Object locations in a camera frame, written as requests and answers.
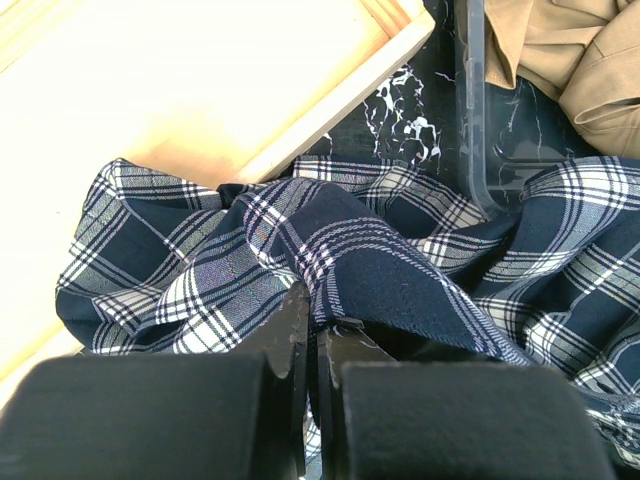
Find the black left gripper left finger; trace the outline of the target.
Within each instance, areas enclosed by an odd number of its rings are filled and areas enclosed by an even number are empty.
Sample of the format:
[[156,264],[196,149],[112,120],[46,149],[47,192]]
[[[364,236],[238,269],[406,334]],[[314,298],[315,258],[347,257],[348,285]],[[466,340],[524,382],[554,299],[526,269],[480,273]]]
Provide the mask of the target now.
[[296,479],[308,292],[223,354],[59,357],[1,414],[5,479]]

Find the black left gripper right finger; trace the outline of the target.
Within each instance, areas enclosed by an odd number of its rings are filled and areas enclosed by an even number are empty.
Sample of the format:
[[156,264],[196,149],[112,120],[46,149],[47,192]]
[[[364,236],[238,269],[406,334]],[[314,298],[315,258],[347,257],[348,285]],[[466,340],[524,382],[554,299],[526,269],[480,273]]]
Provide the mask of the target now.
[[577,392],[543,367],[398,362],[355,322],[317,338],[327,479],[612,479]]

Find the navy plaid skirt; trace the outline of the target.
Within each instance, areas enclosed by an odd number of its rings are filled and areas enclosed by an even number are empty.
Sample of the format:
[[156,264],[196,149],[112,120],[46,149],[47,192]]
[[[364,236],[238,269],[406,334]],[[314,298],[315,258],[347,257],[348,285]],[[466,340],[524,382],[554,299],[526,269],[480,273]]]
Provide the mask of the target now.
[[208,189],[117,159],[96,176],[55,294],[96,354],[226,352],[303,282],[312,327],[354,319],[562,372],[639,464],[639,165],[588,157],[486,219],[423,169],[301,156]]

